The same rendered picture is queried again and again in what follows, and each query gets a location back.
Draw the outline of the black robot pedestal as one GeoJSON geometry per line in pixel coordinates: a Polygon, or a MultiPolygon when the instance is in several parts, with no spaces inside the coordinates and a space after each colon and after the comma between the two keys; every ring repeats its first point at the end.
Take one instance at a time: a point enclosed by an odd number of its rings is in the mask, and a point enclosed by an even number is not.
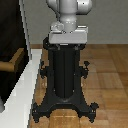
{"type": "Polygon", "coordinates": [[[86,116],[91,123],[96,117],[97,103],[88,105],[85,101],[81,78],[86,79],[89,65],[79,65],[80,51],[84,44],[51,44],[48,38],[43,40],[43,48],[48,51],[49,65],[40,70],[41,78],[47,77],[47,88],[40,105],[33,104],[32,116],[36,123],[39,118],[50,114],[56,109],[73,109],[78,117],[86,116]]]}

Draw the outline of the dark door with frame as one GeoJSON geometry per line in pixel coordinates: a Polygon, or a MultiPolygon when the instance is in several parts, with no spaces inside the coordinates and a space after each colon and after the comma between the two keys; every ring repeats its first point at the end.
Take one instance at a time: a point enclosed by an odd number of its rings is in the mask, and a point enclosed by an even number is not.
{"type": "Polygon", "coordinates": [[[41,50],[30,48],[23,0],[0,0],[0,61],[19,48],[25,55],[16,72],[0,71],[0,128],[30,128],[41,50]]]}

